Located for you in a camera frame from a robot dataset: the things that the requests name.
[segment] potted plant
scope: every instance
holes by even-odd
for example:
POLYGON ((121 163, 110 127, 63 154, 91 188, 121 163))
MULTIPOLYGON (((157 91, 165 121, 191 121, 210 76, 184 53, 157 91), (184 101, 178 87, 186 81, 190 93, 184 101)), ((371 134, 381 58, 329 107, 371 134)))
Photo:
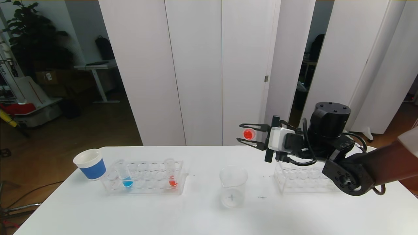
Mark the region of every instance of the potted plant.
POLYGON ((73 53, 62 46, 67 32, 57 31, 51 20, 35 9, 38 3, 25 6, 19 0, 6 0, 18 6, 14 17, 7 21, 10 47, 25 75, 35 78, 36 71, 46 68, 64 69, 73 65, 73 53))

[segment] test tube rack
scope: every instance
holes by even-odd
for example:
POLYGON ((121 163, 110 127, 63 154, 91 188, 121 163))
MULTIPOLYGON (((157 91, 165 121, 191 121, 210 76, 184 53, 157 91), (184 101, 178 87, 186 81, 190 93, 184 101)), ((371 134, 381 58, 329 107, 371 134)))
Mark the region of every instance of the test tube rack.
POLYGON ((175 169, 167 174, 164 162, 123 161, 114 162, 100 178, 110 194, 176 194, 183 192, 187 174, 183 161, 174 161, 175 169), (117 165, 123 164, 129 177, 121 178, 117 165))
POLYGON ((282 194, 340 192, 332 180, 322 174, 323 167, 322 162, 311 166, 278 162, 274 178, 282 194))

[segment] black backpack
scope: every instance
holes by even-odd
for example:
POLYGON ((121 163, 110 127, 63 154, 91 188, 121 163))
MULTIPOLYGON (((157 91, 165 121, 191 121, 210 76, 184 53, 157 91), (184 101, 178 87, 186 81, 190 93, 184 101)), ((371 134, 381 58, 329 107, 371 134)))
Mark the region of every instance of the black backpack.
POLYGON ((110 60, 115 58, 112 50, 112 45, 110 44, 109 40, 100 35, 96 39, 96 45, 99 49, 100 55, 102 56, 102 60, 110 60))
POLYGON ((319 53, 321 52, 322 43, 324 42, 325 34, 319 34, 315 41, 313 41, 311 46, 311 52, 309 54, 309 59, 312 61, 317 61, 319 58, 319 53))

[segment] red object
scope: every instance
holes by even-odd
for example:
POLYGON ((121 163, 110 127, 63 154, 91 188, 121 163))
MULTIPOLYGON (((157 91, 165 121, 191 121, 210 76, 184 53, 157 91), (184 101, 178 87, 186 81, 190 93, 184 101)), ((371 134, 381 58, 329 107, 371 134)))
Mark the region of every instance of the red object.
POLYGON ((12 104, 9 106, 2 105, 2 109, 4 109, 4 111, 8 114, 15 115, 15 114, 26 114, 28 112, 32 112, 36 110, 36 107, 32 103, 28 103, 24 105, 20 105, 20 104, 12 104))
POLYGON ((242 133, 242 135, 247 140, 252 140, 255 137, 255 131, 253 129, 248 128, 248 129, 245 129, 244 130, 244 132, 242 133))
POLYGON ((177 186, 177 182, 174 180, 174 176, 170 176, 168 183, 170 184, 171 187, 175 188, 177 186))
POLYGON ((13 222, 10 222, 10 221, 7 221, 7 220, 3 220, 3 223, 5 225, 7 225, 7 224, 13 225, 15 228, 20 228, 20 225, 18 225, 16 223, 13 223, 13 222))

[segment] yellow object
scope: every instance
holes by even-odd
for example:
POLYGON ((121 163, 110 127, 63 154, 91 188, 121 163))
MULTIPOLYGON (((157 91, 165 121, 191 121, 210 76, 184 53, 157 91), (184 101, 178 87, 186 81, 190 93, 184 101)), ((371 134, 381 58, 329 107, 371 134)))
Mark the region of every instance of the yellow object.
POLYGON ((16 127, 18 124, 13 121, 13 119, 10 118, 10 116, 3 111, 2 109, 0 109, 0 118, 3 119, 5 122, 9 123, 9 125, 16 127))

